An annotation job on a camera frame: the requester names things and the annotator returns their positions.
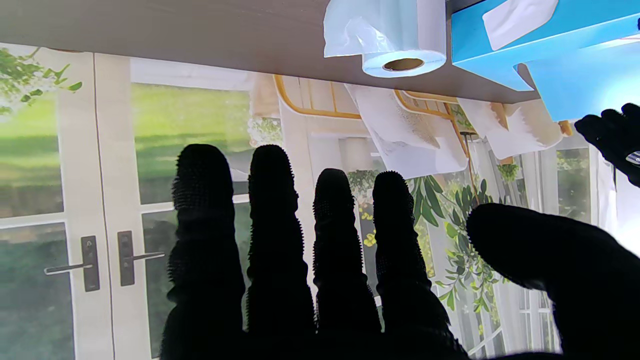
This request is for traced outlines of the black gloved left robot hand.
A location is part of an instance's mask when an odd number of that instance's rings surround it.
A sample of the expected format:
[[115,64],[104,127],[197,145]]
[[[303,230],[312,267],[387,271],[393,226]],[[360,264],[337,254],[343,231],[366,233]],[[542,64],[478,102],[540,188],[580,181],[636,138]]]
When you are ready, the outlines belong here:
[[574,123],[577,132],[601,153],[635,187],[640,186],[640,107],[633,103],[621,111],[605,109]]

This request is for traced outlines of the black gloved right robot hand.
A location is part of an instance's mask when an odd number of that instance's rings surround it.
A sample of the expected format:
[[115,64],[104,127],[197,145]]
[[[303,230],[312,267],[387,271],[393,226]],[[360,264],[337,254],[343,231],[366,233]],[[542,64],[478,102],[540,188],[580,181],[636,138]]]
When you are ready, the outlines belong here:
[[[298,194],[283,148],[253,153],[246,287],[234,227],[233,180],[213,145],[185,146],[176,162],[177,241],[160,347],[162,360],[467,360],[432,291],[402,176],[374,182],[377,310],[362,270],[355,201],[342,170],[327,168],[313,201],[312,296],[297,218]],[[466,238],[480,258],[525,289],[546,292],[562,354],[510,360],[637,360],[639,258],[601,228],[502,203],[471,210]]]

